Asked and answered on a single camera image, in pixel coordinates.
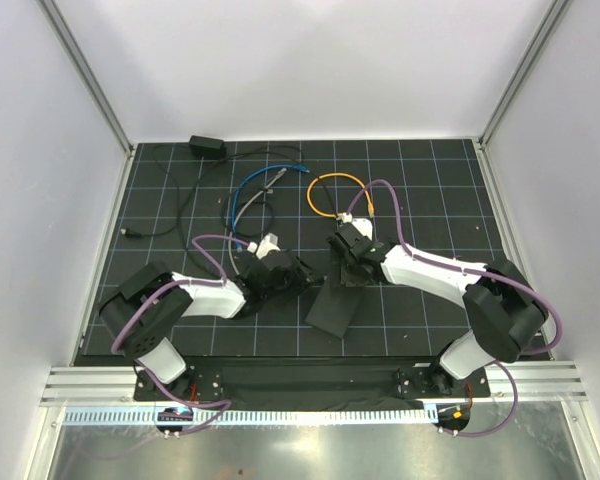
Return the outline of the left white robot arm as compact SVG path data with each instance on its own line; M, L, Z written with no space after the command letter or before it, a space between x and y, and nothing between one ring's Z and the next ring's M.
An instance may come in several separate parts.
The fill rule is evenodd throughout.
M248 317L276 297L301 294L324 281L298 256L277 248L264 254L243 251L236 264L239 273L225 280L185 276L162 262L141 268L98 306L99 319L113 337L112 352L147 368L168 399L183 399L192 377L168 339L181 318Z

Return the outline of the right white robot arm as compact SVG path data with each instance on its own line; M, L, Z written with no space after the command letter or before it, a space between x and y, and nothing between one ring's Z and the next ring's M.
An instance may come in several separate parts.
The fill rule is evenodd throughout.
M466 312L469 331L450 342L423 374L425 388L453 396L474 372L527 353L549 317L548 308L506 258L485 264L423 252L371 238L367 220L343 223L328 237L332 251L356 279L411 287Z

